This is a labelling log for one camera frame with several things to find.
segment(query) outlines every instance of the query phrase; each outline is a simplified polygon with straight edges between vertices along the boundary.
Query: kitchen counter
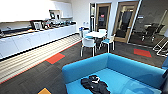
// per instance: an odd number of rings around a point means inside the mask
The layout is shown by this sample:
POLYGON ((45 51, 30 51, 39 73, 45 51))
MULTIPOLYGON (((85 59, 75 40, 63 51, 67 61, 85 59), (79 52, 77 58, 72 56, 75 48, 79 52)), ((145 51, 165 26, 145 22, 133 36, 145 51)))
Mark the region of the kitchen counter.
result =
POLYGON ((61 25, 61 26, 57 26, 57 27, 50 27, 48 29, 43 29, 43 30, 27 30, 27 31, 21 31, 21 32, 16 32, 16 33, 10 33, 10 34, 5 34, 4 36, 0 36, 0 39, 1 38, 6 38, 6 37, 22 35, 22 34, 27 34, 27 33, 40 32, 40 31, 54 29, 54 28, 66 27, 66 26, 70 26, 70 25, 75 25, 75 24, 61 25))
POLYGON ((76 33, 76 25, 49 28, 46 30, 26 30, 5 32, 0 39, 0 59, 50 43, 76 33))

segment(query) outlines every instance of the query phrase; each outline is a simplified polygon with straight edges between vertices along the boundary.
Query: blue couch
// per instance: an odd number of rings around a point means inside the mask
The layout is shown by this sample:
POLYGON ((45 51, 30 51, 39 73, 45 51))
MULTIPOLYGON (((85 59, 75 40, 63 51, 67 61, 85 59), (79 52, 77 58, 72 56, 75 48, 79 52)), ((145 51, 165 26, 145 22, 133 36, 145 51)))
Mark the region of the blue couch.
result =
POLYGON ((68 94, 92 94, 80 81, 97 75, 111 94, 160 94, 165 70, 110 53, 77 61, 62 68, 68 94))

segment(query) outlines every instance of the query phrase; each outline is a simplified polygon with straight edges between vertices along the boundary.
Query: upper cabinet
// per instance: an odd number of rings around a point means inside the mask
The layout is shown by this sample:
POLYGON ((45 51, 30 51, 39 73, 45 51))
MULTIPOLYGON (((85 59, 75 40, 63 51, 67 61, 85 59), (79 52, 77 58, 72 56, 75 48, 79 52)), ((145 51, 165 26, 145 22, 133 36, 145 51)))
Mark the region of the upper cabinet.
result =
POLYGON ((60 10, 61 18, 72 18, 71 3, 50 1, 48 4, 49 10, 60 10))
POLYGON ((1 0, 0 22, 44 20, 50 17, 46 0, 1 0))

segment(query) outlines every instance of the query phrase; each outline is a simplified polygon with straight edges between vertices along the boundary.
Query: door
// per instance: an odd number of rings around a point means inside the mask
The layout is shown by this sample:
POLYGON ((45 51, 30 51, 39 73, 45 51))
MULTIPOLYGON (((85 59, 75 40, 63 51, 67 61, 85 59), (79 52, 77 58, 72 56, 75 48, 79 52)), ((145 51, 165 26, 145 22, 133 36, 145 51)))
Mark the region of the door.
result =
POLYGON ((137 6, 138 1, 119 2, 113 29, 115 41, 127 42, 137 6))
POLYGON ((110 7, 111 3, 97 4, 96 31, 108 28, 110 7))

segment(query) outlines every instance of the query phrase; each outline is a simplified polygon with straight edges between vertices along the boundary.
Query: black object on couch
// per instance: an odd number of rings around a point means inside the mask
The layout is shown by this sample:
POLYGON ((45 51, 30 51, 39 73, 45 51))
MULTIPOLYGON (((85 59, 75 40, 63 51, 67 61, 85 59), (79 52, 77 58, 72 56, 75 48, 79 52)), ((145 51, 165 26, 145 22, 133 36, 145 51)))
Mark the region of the black object on couch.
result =
POLYGON ((93 94, 110 94, 107 90, 107 84, 100 81, 99 77, 96 75, 89 76, 89 79, 81 79, 81 84, 85 89, 89 89, 93 94))

